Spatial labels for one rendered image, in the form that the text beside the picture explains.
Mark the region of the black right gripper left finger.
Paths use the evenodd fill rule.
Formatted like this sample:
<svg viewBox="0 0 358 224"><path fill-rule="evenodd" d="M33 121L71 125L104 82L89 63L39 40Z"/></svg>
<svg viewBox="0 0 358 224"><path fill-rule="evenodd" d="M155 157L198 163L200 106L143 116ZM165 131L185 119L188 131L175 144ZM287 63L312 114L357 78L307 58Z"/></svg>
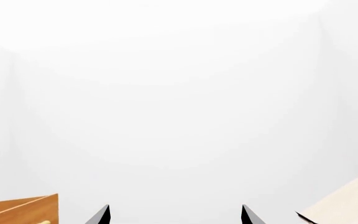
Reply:
<svg viewBox="0 0 358 224"><path fill-rule="evenodd" d="M109 205L105 205L94 216L92 216L85 224L110 224L111 214Z"/></svg>

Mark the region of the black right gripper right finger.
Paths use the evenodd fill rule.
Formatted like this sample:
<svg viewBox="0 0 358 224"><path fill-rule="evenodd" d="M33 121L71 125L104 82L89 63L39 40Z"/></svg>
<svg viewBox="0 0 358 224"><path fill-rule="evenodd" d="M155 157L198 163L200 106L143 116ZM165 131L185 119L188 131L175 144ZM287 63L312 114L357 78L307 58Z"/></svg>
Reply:
<svg viewBox="0 0 358 224"><path fill-rule="evenodd" d="M247 205L242 205L241 221L242 224L266 224Z"/></svg>

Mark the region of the orange wooden cabinet drawer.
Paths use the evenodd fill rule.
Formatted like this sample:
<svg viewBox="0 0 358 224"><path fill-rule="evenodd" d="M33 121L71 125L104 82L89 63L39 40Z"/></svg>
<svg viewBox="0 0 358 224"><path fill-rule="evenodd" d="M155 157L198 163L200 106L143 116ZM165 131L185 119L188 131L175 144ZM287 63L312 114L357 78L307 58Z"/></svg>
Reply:
<svg viewBox="0 0 358 224"><path fill-rule="evenodd" d="M0 201L0 224L59 224L58 194Z"/></svg>

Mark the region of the light beige wooden board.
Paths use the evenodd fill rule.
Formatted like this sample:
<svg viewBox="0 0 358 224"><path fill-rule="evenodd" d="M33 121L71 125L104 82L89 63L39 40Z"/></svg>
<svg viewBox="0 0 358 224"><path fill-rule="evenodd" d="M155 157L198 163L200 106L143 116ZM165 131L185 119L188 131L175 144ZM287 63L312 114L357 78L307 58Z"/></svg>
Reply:
<svg viewBox="0 0 358 224"><path fill-rule="evenodd" d="M297 215L306 224L358 224L358 178Z"/></svg>

